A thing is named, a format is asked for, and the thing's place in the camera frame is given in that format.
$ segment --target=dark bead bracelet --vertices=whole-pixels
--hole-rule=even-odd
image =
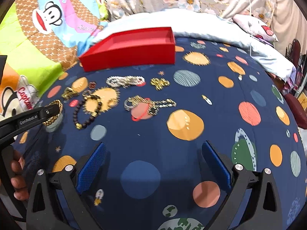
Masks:
[[[90,118],[88,120],[86,120],[84,123],[81,124],[81,123],[78,122],[78,113],[79,113],[80,108],[85,104],[85,102],[88,99],[97,100],[98,104],[97,104],[97,107],[95,109],[95,112],[92,113]],[[89,94],[87,96],[84,96],[84,99],[76,106],[76,109],[73,112],[73,122],[74,122],[76,128],[78,130],[85,129],[88,125],[90,125],[92,122],[94,122],[95,118],[98,116],[98,114],[100,112],[101,107],[102,107],[102,102],[100,101],[99,96],[93,95],[93,94]]]

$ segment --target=hand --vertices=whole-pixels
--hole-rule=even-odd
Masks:
[[[18,200],[29,199],[29,192],[26,187],[26,182],[24,178],[20,175],[24,164],[25,160],[21,157],[21,154],[17,150],[14,150],[14,160],[11,162],[11,169],[16,174],[16,176],[11,178],[11,183],[16,190],[14,196]]]

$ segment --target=red box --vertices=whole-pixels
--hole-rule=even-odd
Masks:
[[[82,54],[85,72],[150,64],[175,64],[171,27],[143,28],[114,33]]]

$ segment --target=handle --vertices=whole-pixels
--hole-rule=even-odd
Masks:
[[[27,204],[17,200],[14,197],[15,189],[11,183],[11,178],[15,177],[15,173],[11,169],[11,162],[14,160],[14,148],[9,145],[1,151],[0,155],[0,198],[6,206],[9,213],[20,221],[26,219]]]

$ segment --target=white pillow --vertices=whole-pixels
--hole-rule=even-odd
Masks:
[[[277,36],[272,29],[256,17],[236,14],[232,19],[241,29],[249,34],[253,32],[253,36],[262,38],[265,41],[278,42]]]

